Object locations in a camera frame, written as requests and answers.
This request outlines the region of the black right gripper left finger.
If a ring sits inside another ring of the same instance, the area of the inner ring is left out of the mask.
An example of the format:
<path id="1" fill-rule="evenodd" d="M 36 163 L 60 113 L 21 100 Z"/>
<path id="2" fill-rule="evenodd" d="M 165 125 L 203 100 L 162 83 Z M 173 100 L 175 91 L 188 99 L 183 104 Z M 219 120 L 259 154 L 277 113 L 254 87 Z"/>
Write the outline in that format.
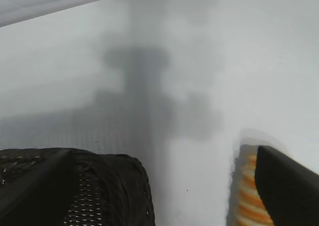
<path id="1" fill-rule="evenodd" d="M 2 226 L 62 226 L 77 191 L 71 150 L 0 152 Z"/>

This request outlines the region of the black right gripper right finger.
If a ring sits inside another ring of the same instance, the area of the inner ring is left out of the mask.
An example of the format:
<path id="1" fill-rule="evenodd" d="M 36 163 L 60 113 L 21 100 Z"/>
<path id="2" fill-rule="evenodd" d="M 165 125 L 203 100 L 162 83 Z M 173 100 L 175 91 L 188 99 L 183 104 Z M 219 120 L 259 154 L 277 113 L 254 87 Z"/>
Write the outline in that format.
<path id="1" fill-rule="evenodd" d="M 319 176 L 270 146 L 259 146 L 258 194 L 276 226 L 318 226 Z"/>

